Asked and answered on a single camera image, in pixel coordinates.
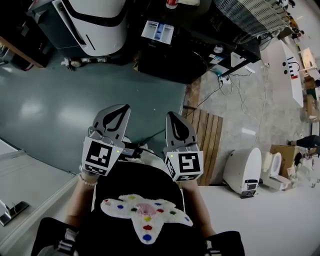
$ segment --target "red can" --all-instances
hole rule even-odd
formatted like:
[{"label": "red can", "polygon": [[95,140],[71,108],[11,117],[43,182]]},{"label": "red can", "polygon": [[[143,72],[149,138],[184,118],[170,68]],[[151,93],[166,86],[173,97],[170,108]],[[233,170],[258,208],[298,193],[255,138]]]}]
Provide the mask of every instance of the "red can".
[{"label": "red can", "polygon": [[166,0],[166,7],[169,9],[177,8],[178,6],[178,0]]}]

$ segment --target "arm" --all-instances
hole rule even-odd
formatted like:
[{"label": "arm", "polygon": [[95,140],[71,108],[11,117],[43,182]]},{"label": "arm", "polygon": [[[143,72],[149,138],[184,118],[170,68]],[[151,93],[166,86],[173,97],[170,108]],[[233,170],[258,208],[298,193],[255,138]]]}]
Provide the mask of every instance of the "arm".
[{"label": "arm", "polygon": [[196,180],[182,182],[185,212],[199,228],[204,238],[215,235],[211,226],[210,215],[200,194]]},{"label": "arm", "polygon": [[[81,177],[88,183],[95,183],[99,175],[82,172]],[[79,228],[83,220],[91,213],[94,186],[78,181],[69,202],[65,223]]]}]

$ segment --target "door handle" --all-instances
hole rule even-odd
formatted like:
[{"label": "door handle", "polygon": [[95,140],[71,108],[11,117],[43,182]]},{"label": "door handle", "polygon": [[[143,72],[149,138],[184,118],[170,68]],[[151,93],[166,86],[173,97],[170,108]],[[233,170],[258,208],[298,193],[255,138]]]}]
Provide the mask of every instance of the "door handle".
[{"label": "door handle", "polygon": [[15,217],[17,217],[20,213],[22,213],[25,209],[29,207],[24,201],[14,205],[12,208],[9,208],[3,201],[0,200],[0,205],[2,205],[6,212],[0,216],[0,223],[2,226],[7,225],[10,221],[12,221]]}]

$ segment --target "black t-shirt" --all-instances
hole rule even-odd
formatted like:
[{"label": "black t-shirt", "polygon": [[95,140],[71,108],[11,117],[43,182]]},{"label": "black t-shirt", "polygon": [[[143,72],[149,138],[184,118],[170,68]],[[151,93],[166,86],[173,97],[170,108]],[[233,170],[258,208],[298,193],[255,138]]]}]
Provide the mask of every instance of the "black t-shirt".
[{"label": "black t-shirt", "polygon": [[[118,161],[107,177],[101,176],[96,186],[94,210],[84,221],[76,237],[75,248],[79,255],[244,255],[240,234],[235,231],[217,234],[207,239],[198,233],[195,225],[165,223],[153,244],[142,243],[131,219],[112,217],[104,213],[101,203],[105,199],[119,200],[122,195],[136,194],[149,200],[167,200],[184,210],[182,193],[175,182],[162,170],[141,163]],[[32,255],[45,246],[57,244],[66,228],[64,223],[41,223]],[[55,238],[49,238],[50,229]],[[46,233],[44,240],[40,234]]]}]

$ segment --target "power strip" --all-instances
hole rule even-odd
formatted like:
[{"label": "power strip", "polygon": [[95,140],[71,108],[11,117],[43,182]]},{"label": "power strip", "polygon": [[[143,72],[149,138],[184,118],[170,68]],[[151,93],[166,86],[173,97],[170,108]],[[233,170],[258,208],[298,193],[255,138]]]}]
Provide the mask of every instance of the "power strip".
[{"label": "power strip", "polygon": [[223,83],[224,85],[231,85],[230,79],[222,76],[219,77],[219,83]]}]

